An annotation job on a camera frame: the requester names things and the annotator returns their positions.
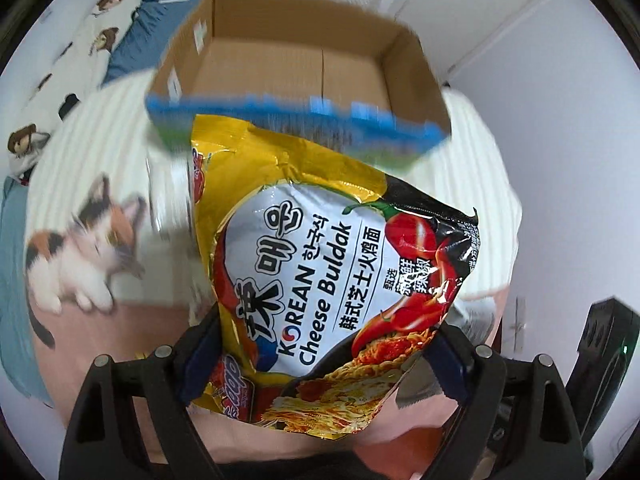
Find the yellow packaging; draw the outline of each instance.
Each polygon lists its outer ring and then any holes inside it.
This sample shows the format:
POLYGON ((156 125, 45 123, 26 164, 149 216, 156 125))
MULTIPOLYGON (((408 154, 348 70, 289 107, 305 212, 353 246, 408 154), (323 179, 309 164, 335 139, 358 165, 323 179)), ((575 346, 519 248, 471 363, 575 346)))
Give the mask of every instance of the yellow packaging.
POLYGON ((191 142, 224 349, 198 404, 323 438, 362 430, 473 269, 477 218, 245 121, 197 116, 191 142))

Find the korean cheese buldak text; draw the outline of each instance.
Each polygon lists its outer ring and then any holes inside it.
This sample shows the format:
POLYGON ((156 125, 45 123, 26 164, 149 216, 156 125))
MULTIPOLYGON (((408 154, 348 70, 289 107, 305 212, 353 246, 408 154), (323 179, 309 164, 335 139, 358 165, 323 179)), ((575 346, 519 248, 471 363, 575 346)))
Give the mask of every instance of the korean cheese buldak text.
POLYGON ((362 430, 474 268, 478 218, 245 121, 197 116, 191 142, 223 343, 197 403, 323 438, 362 430))

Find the cardboard box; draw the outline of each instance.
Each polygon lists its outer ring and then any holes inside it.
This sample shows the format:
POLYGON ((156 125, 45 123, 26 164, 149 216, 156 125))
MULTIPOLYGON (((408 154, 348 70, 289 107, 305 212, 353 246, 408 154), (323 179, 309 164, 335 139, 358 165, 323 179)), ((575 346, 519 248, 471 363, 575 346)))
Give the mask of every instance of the cardboard box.
POLYGON ((146 98, 164 142, 221 114, 367 158, 424 152, 450 134, 417 36, 329 0, 203 0, 174 35, 146 98))

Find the cat head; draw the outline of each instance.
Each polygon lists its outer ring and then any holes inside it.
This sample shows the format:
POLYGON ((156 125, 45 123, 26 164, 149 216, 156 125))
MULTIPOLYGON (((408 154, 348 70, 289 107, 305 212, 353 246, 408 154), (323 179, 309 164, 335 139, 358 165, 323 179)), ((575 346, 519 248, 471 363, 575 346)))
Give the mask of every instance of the cat head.
POLYGON ((107 273, 128 271, 142 275, 136 260, 136 231, 146 208, 141 196, 133 196, 121 204, 111 200, 109 178, 99 176, 89 196, 69 228, 69 236, 79 252, 95 267, 107 273))

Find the blue fabric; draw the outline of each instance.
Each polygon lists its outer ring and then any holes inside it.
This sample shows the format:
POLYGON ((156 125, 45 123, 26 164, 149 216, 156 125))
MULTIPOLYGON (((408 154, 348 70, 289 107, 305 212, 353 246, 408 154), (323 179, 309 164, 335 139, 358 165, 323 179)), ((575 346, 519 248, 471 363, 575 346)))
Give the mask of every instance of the blue fabric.
POLYGON ((137 17, 111 54, 103 85, 131 72, 158 65, 175 30, 200 3, 200 0, 164 4, 160 1, 141 1, 137 17))
POLYGON ((16 389, 51 403, 33 351, 24 286, 27 188, 4 181, 0 209, 0 360, 16 389))

